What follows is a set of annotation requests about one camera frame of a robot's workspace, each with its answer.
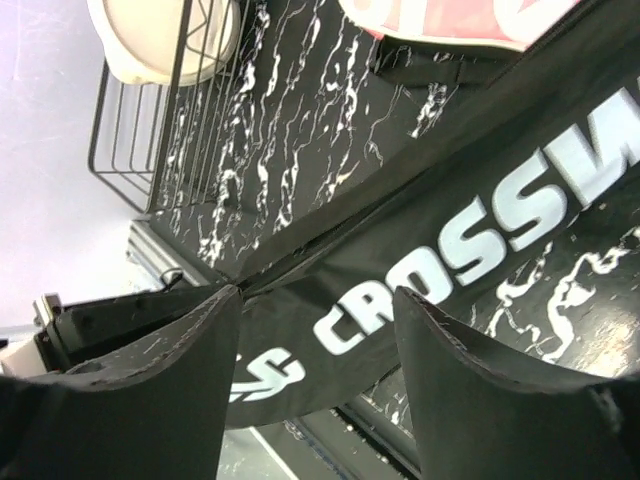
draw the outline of dish rack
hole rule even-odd
[[[216,2],[184,0],[169,85],[128,85],[109,71],[105,59],[89,144],[89,171],[139,213],[155,213],[213,201],[213,163],[235,80],[251,0],[240,7],[240,39],[231,59],[211,79],[200,81]],[[231,3],[227,3],[225,18]],[[203,20],[190,26],[192,9]],[[202,34],[201,46],[190,38]],[[200,53],[192,86],[180,86],[185,50]]]

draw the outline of white wall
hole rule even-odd
[[[86,0],[0,1],[0,326],[118,294],[134,213],[87,170],[102,66]]]

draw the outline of black metal wire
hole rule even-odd
[[[249,0],[229,0],[221,12],[216,10],[221,8],[220,1],[197,0],[194,7],[194,0],[183,0],[168,86],[156,85],[154,90],[151,86],[125,85],[109,74],[105,61],[88,167],[140,213],[205,203],[213,200],[210,193],[217,190],[215,157],[220,154],[218,144],[233,98],[242,44],[229,29],[245,31],[251,5]],[[234,1],[240,8],[232,11]],[[230,17],[237,13],[240,18]],[[194,18],[198,18],[197,24],[190,27]],[[219,29],[211,26],[214,18],[222,19]],[[194,44],[196,35],[203,35],[202,42],[197,37]],[[227,36],[236,41],[230,56],[223,50],[223,46],[228,49],[224,41]],[[214,39],[216,52],[210,51]],[[195,83],[181,86],[187,53],[199,55],[198,68]],[[212,73],[213,78],[203,82]]]

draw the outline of black marble countertop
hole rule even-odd
[[[253,7],[241,74],[208,158],[216,199],[151,219],[185,256],[231,277],[262,240],[362,181],[464,96],[371,75],[375,41],[338,2]],[[584,213],[465,320],[545,361],[606,376],[635,369],[640,208],[632,194],[614,192]],[[412,436],[400,371],[364,398]]]

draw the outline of wire rack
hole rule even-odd
[[[110,73],[105,60],[98,89],[89,170],[141,213],[207,203],[217,196],[211,159],[219,154],[218,140],[242,63],[242,37],[252,2],[183,2],[169,85],[124,84]],[[216,10],[221,4],[224,12]],[[206,53],[214,15],[223,19],[219,33],[223,38],[225,29],[231,28],[229,15],[236,15],[240,39],[229,60],[205,79],[205,59],[217,62],[224,43],[217,42],[216,55]],[[193,18],[201,21],[194,24]],[[186,51],[199,55],[199,66],[192,85],[181,86]]]

